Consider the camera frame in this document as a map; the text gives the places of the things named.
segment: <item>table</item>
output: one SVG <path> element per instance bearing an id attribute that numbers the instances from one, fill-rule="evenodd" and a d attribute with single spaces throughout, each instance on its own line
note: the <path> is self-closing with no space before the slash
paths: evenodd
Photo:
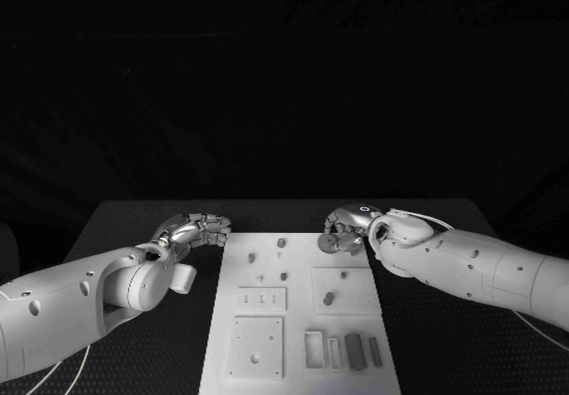
<path id="1" fill-rule="evenodd" d="M 332 210 L 364 199 L 109 201 L 99 207 L 65 262 L 148 242 L 179 212 L 228 216 L 237 232 L 320 232 Z M 366 199 L 440 218 L 456 228 L 496 236 L 467 199 Z M 411 394 L 569 393 L 569 355 L 511 310 L 456 298 L 415 279 L 392 275 L 368 249 L 382 300 L 401 392 Z M 189 295 L 169 291 L 159 307 L 91 347 L 74 395 L 198 394 L 224 249 L 195 249 Z M 84 358 L 80 351 L 37 392 L 64 393 Z M 48 369 L 0 384 L 25 394 Z"/>

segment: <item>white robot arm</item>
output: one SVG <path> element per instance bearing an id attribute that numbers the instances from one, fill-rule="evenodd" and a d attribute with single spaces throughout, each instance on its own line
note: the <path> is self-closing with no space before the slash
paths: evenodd
<path id="1" fill-rule="evenodd" d="M 346 205 L 326 220 L 319 247 L 328 253 L 354 252 L 368 236 L 392 273 L 569 331 L 569 262 L 450 226 L 437 232 L 418 216 L 398 210 L 384 214 L 361 203 Z"/>
<path id="2" fill-rule="evenodd" d="M 173 216 L 149 244 L 101 253 L 0 286 L 0 383 L 48 368 L 158 307 L 169 288 L 191 292 L 192 247 L 225 245 L 230 218 Z"/>

